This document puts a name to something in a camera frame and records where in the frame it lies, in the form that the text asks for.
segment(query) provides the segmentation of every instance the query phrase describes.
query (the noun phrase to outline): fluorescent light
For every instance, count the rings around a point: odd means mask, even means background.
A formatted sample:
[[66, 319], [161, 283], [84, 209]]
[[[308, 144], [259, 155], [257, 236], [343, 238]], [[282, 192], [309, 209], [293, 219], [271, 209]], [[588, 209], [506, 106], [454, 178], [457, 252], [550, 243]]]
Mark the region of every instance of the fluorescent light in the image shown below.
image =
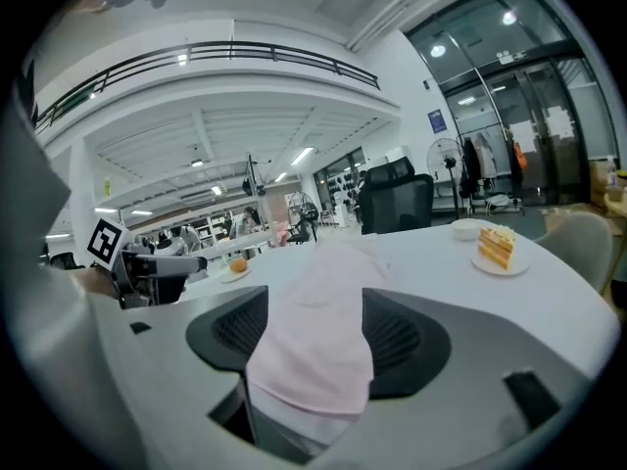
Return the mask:
[[505, 26], [514, 24], [516, 21], [518, 21], [518, 18], [516, 17], [516, 14], [514, 12], [507, 11], [506, 13], [503, 14], [503, 24]]
[[314, 149], [314, 148], [306, 148], [305, 150], [303, 150], [303, 151], [301, 152], [301, 155], [299, 155], [296, 159], [294, 159], [294, 162], [292, 163], [292, 165], [298, 165], [298, 164], [299, 164], [299, 162], [300, 162], [302, 159], [304, 159], [304, 158], [307, 156], [307, 154], [308, 154], [311, 150], [313, 150], [313, 149]]
[[469, 105], [470, 103], [474, 103], [475, 99], [474, 96], [470, 96], [469, 98], [465, 98], [462, 99], [461, 101], [458, 101], [458, 105]]
[[431, 56], [434, 58], [440, 58], [447, 52], [447, 48], [444, 45], [434, 45], [431, 49]]

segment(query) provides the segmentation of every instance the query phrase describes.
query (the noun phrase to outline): balcony railing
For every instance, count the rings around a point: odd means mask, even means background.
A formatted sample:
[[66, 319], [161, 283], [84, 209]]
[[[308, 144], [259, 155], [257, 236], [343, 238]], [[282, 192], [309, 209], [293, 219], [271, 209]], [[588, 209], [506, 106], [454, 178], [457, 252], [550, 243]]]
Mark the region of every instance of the balcony railing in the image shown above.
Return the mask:
[[379, 88], [376, 75], [316, 52], [261, 42], [198, 42], [141, 54], [96, 73], [64, 94], [43, 112], [37, 119], [35, 130], [40, 133], [77, 106], [98, 96], [106, 88], [132, 76], [157, 68], [180, 68], [192, 61], [225, 58], [267, 59], [275, 62], [298, 63], [331, 71]]

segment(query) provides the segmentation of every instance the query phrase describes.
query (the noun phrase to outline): pink towel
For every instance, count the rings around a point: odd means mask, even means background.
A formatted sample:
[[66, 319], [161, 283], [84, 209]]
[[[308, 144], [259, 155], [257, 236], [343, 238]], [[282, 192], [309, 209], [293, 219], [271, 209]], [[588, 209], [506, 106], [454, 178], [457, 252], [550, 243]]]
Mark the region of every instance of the pink towel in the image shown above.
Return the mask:
[[312, 412], [362, 413], [373, 374], [362, 289], [385, 288], [375, 242], [360, 237], [316, 246], [302, 275], [270, 304], [246, 367], [249, 382]]

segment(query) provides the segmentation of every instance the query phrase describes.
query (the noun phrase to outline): orange fruit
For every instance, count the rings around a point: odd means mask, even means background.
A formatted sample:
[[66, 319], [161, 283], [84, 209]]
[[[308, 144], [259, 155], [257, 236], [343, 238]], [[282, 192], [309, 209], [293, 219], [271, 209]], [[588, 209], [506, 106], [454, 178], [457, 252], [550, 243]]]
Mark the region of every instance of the orange fruit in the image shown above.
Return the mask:
[[235, 261], [232, 261], [229, 265], [231, 271], [234, 271], [235, 273], [242, 273], [243, 271], [246, 271], [247, 267], [248, 263], [243, 258], [238, 258]]

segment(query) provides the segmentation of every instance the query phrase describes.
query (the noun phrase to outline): bottle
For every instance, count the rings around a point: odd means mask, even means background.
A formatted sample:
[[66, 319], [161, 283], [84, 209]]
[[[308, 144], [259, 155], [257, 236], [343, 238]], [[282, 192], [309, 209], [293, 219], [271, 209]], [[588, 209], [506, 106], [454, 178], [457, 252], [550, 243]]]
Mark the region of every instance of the bottle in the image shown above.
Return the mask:
[[607, 157], [607, 186], [618, 186], [618, 175], [613, 157]]

